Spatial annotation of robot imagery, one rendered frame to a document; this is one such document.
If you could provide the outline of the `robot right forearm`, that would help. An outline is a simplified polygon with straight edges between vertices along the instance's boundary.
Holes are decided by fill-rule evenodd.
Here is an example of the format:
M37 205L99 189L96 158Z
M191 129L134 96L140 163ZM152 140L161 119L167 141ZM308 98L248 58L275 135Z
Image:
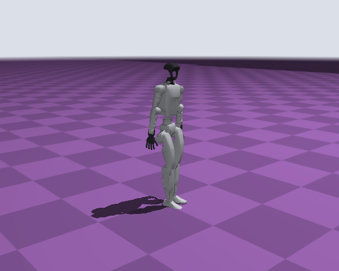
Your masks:
M156 113L156 108L153 107L151 109L151 112L150 112L149 134L154 134L154 129L156 127L155 123L156 123L157 118L158 118L157 115L155 115L155 113Z

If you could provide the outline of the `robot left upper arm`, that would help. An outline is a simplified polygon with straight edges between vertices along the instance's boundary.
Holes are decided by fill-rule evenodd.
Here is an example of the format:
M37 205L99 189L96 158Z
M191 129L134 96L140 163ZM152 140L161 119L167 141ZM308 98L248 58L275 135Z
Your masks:
M183 86L180 86L180 99L179 99L179 105L178 105L177 112L181 112L184 109L184 106L181 104L183 91L184 91Z

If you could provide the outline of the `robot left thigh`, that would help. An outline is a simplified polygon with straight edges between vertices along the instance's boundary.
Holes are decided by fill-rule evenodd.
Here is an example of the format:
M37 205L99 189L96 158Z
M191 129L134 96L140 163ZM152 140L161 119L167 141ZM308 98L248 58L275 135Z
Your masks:
M182 129L176 127L175 134L171 136L175 139L173 139L173 146L175 150L175 165L173 169L176 169L178 164L181 162L181 158L183 155L184 150L184 137L182 133Z

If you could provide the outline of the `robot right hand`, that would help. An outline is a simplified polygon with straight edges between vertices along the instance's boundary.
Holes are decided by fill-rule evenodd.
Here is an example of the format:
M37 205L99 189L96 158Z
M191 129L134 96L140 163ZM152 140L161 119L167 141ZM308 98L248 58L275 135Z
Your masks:
M156 146L158 146L158 144L157 144L157 142L156 142L156 140L155 140L155 130L154 130L154 134L149 134L149 131L148 131L148 138L147 138L147 140L146 140L146 148L147 148L147 144L148 144L148 149L150 149L151 148L151 150L152 150L152 144L153 144L153 149L155 149L154 148L154 142L155 142L155 144L156 144ZM151 145L150 145L151 144Z

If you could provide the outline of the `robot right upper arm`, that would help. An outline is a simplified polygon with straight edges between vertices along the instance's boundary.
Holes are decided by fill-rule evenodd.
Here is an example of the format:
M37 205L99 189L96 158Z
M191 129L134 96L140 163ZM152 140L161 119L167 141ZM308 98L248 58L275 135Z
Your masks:
M153 98L153 106L152 106L152 108L153 107L156 108L156 113L155 113L156 115L160 114L160 112L161 112L161 109L158 106L160 104L162 95L165 92L165 89L166 89L165 85L157 85L154 88L154 98Z

